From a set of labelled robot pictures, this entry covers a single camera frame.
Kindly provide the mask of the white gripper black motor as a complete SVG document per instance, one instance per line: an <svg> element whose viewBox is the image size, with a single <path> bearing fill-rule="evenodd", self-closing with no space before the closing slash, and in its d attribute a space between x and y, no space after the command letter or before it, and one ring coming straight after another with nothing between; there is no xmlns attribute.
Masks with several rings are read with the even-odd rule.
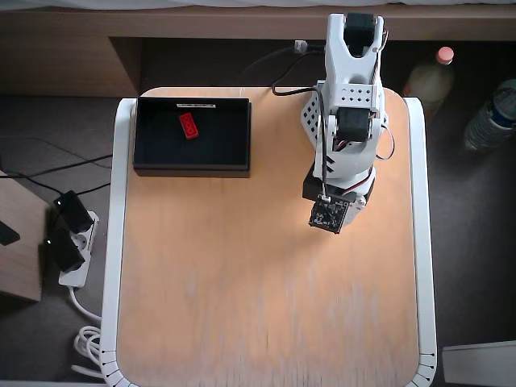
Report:
<svg viewBox="0 0 516 387"><path fill-rule="evenodd" d="M313 176L314 169L311 169L303 181L302 197L316 201L323 192L322 181ZM326 192L330 196L336 196L348 201L347 211L343 218L343 226L350 225L356 216L366 207L371 195L376 170L370 168L351 178L327 177Z"/></svg>

